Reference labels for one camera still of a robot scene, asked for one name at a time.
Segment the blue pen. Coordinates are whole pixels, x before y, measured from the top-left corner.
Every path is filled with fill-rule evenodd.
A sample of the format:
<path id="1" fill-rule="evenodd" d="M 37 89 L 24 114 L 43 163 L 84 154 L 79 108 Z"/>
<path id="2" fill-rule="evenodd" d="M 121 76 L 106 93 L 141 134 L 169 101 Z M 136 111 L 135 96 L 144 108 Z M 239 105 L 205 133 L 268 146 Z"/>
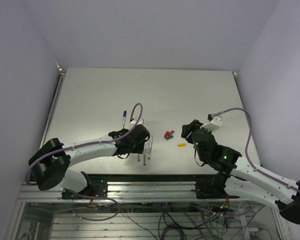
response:
<path id="1" fill-rule="evenodd" d="M 122 119 L 122 125 L 121 125 L 122 129 L 125 128 L 125 122 L 126 122 L 126 117 L 124 116 L 123 119 Z"/>

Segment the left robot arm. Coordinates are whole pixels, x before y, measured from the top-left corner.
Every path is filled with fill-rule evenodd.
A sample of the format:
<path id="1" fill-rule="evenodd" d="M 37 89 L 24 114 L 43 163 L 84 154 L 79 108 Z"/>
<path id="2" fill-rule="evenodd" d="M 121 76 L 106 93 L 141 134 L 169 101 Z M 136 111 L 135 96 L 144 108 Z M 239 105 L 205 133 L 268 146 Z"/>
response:
<path id="1" fill-rule="evenodd" d="M 86 199 L 92 193 L 87 175 L 70 167 L 96 158 L 142 154 L 149 138 L 150 132 L 142 124 L 78 143 L 65 144 L 52 138 L 30 158 L 26 176 L 32 174 L 41 191 L 61 186 Z"/>

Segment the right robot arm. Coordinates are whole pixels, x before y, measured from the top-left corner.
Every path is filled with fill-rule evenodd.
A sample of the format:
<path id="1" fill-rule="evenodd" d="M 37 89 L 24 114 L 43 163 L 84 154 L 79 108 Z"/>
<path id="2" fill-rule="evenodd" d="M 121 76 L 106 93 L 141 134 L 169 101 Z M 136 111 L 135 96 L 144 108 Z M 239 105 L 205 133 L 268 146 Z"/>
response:
<path id="1" fill-rule="evenodd" d="M 193 120 L 182 126 L 181 137 L 192 144 L 201 166 L 210 166 L 217 175 L 211 194 L 244 197 L 279 211 L 287 221 L 300 225 L 300 180 L 277 175 L 255 166 L 240 152 L 220 145 L 212 132 L 220 127 L 219 118 L 209 123 Z"/>

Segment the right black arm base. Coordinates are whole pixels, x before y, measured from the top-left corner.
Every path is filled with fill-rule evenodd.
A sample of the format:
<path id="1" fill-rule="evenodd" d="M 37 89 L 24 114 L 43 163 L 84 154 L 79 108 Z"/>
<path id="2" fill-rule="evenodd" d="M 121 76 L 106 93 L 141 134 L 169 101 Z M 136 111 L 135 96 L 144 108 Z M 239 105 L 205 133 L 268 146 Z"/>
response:
<path id="1" fill-rule="evenodd" d="M 225 199 L 228 195 L 225 191 L 226 181 L 230 177 L 225 173 L 217 174 L 197 174 L 194 175 L 196 198 L 206 199 Z"/>

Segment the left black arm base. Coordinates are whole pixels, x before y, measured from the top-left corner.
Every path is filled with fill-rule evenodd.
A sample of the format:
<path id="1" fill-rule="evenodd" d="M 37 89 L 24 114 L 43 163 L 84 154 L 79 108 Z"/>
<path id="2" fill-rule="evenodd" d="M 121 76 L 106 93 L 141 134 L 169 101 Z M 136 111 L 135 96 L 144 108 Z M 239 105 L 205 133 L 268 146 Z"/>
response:
<path id="1" fill-rule="evenodd" d="M 60 183 L 63 200 L 105 200 L 108 185 L 103 179 L 92 179 L 84 171 L 67 171 Z"/>

